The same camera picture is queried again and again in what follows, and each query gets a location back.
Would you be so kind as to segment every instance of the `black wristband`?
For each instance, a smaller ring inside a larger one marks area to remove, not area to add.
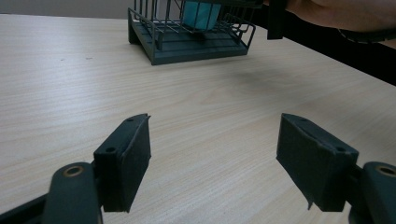
[[[381,41],[391,40],[396,38],[396,29],[369,32],[369,33],[359,33],[359,32],[347,31],[347,30],[338,30],[338,31],[346,39],[361,44],[378,43]]]

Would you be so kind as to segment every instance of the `blue cup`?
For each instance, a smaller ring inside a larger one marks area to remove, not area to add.
[[[182,22],[198,30],[211,30],[216,24],[220,8],[221,4],[186,1]]]

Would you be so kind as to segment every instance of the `skin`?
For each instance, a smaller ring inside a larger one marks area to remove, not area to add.
[[[286,10],[316,25],[355,32],[396,28],[396,0],[289,0]],[[396,39],[381,44],[396,49]]]

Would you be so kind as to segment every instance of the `black wire rack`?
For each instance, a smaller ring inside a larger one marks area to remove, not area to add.
[[[261,6],[262,0],[134,0],[129,42],[142,45],[153,65],[246,55],[256,30],[250,21]]]

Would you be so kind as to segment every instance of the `light wood tabletop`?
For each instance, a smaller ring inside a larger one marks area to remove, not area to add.
[[[148,113],[152,158],[129,214],[105,223],[347,223],[276,161],[280,115],[396,163],[396,88],[258,28],[247,56],[152,66],[127,20],[0,15],[0,213]]]

